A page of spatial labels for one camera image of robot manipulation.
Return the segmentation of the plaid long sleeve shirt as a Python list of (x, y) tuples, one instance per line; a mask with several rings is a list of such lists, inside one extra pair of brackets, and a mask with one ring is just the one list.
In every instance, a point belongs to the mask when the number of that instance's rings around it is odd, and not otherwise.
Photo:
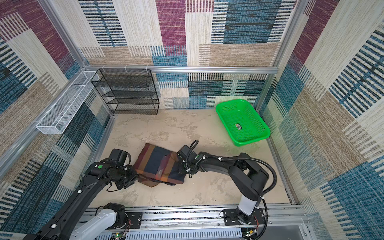
[(134, 163), (138, 182), (153, 188), (159, 184), (183, 184), (185, 174), (179, 172), (177, 153), (146, 143)]

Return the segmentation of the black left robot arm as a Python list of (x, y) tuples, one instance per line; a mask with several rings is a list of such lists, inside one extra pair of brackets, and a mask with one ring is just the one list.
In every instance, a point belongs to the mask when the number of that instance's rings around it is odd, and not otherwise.
[(131, 165), (123, 166), (114, 160), (95, 162), (86, 170), (80, 186), (63, 207), (36, 234), (27, 234), (25, 240), (92, 240), (109, 227), (121, 228), (127, 221), (125, 207), (107, 204), (91, 221), (74, 233), (75, 226), (93, 199), (108, 184), (115, 183), (117, 190), (126, 189), (135, 183), (138, 174)]

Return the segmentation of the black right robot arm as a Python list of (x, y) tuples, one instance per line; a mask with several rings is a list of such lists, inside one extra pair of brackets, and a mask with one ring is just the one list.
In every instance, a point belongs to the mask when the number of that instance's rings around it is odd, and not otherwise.
[(177, 152), (179, 158), (179, 172), (193, 176), (197, 172), (215, 172), (228, 175), (241, 192), (242, 197), (236, 209), (235, 219), (243, 225), (251, 224), (255, 219), (253, 212), (263, 200), (264, 195), (270, 191), (273, 184), (265, 188), (270, 178), (268, 172), (261, 165), (269, 164), (251, 158), (245, 153), (235, 157), (220, 157), (205, 152), (196, 154), (187, 150)]

